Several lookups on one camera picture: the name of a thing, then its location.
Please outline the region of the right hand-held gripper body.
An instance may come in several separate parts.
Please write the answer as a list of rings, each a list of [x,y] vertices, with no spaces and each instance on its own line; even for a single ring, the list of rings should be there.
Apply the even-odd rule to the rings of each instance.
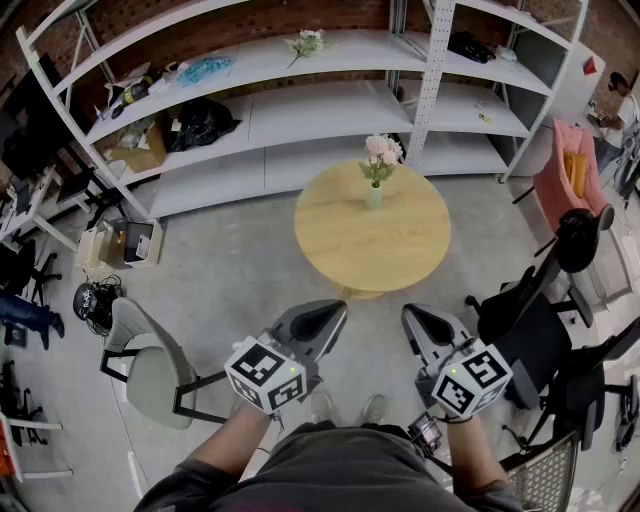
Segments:
[[[427,408],[439,404],[455,418],[468,419],[494,402],[512,376],[493,345],[471,337],[425,356],[415,386]]]

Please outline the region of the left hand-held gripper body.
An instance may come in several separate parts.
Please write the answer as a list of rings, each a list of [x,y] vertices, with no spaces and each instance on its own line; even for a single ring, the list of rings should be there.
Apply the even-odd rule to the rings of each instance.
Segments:
[[[291,402],[303,402],[317,386],[319,365],[313,352],[314,346],[279,342],[271,327],[240,343],[224,370],[236,394],[271,415]]]

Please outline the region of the pink flowers bouquet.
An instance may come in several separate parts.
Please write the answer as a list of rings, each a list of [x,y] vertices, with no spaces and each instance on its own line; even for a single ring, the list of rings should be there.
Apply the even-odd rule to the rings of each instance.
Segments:
[[[358,162],[363,177],[379,188],[388,180],[403,154],[401,145],[388,134],[373,134],[365,140],[367,156]]]

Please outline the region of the person's right forearm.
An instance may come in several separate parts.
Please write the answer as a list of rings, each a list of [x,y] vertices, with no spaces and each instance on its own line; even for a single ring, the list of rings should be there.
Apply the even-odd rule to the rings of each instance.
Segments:
[[[449,421],[447,438],[456,494],[471,495],[495,482],[508,482],[479,418]]]

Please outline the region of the black waist device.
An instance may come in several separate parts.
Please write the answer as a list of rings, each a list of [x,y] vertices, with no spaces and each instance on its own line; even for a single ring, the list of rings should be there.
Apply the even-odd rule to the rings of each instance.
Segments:
[[[442,433],[429,412],[424,412],[408,426],[408,435],[411,442],[427,455],[433,455],[441,446]]]

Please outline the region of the person's left shoe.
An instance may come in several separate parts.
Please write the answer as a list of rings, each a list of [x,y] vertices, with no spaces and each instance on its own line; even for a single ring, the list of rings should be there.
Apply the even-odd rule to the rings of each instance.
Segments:
[[[314,391],[309,398],[311,422],[318,424],[333,421],[333,404],[325,391]]]

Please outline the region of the person's shoe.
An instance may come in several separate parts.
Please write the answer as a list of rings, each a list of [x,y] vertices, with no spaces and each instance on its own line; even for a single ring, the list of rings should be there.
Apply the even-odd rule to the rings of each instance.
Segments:
[[[318,424],[333,421],[333,404],[325,391],[314,391],[309,398],[311,422]]]
[[[365,404],[362,413],[362,423],[381,425],[387,413],[387,399],[384,395],[373,395]]]

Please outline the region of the round wooden table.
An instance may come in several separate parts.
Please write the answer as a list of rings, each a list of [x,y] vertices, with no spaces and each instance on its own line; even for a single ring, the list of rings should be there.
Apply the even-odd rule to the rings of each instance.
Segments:
[[[424,176],[397,166],[369,210],[371,182],[358,161],[322,171],[301,192],[294,214],[298,245],[342,299],[374,298],[413,286],[443,261],[451,241],[447,205]]]

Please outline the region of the person's dark shirt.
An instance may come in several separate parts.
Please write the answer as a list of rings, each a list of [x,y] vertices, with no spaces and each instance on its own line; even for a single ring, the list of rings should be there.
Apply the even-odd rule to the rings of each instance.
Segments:
[[[523,512],[496,481],[459,497],[442,487],[406,439],[371,428],[303,425],[258,473],[238,481],[186,460],[134,512]]]

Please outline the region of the white radiator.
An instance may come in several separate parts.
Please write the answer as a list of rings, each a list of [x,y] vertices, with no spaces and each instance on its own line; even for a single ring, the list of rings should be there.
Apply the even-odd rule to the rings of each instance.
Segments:
[[[611,227],[600,233],[599,245],[589,266],[572,274],[593,313],[608,310],[618,299],[640,294],[640,254],[630,233]]]

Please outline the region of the brown cardboard box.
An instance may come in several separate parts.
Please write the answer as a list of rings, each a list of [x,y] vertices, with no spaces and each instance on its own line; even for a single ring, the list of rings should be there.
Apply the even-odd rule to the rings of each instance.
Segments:
[[[122,161],[133,173],[162,165],[167,156],[164,142],[166,114],[147,116],[95,143],[108,162]]]

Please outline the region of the white desk with orange item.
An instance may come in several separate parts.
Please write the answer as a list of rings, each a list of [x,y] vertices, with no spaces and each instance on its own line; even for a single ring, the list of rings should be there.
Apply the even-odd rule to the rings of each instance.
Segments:
[[[71,468],[62,469],[44,469],[38,470],[35,467],[30,468],[29,463],[35,461],[38,443],[31,445],[29,442],[19,446],[13,439],[12,428],[22,428],[24,431],[34,430],[36,433],[44,432],[62,432],[64,426],[60,422],[47,422],[40,420],[25,420],[6,416],[0,411],[0,426],[3,433],[7,436],[6,444],[10,462],[14,468],[13,476],[19,483],[25,483],[32,480],[51,480],[74,475]]]

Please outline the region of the white artificial flower sprig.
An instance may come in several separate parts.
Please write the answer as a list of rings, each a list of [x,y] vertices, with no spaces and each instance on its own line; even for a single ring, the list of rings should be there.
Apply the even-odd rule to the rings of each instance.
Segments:
[[[292,67],[299,59],[306,59],[314,56],[324,49],[324,33],[323,29],[318,30],[302,30],[297,39],[285,39],[285,43],[295,56],[288,68]]]

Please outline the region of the black bundle on shelf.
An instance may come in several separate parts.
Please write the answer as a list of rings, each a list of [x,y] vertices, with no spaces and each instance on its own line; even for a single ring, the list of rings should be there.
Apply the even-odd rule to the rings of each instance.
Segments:
[[[496,55],[489,48],[467,31],[452,34],[449,38],[448,49],[457,55],[481,64],[496,59]]]

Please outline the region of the black monitor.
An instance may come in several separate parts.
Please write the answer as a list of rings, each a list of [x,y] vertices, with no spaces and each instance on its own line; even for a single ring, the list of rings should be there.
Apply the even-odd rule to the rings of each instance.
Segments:
[[[80,169],[87,165],[71,147],[74,136],[54,109],[32,70],[0,107],[0,162],[17,179],[35,178],[65,151]]]

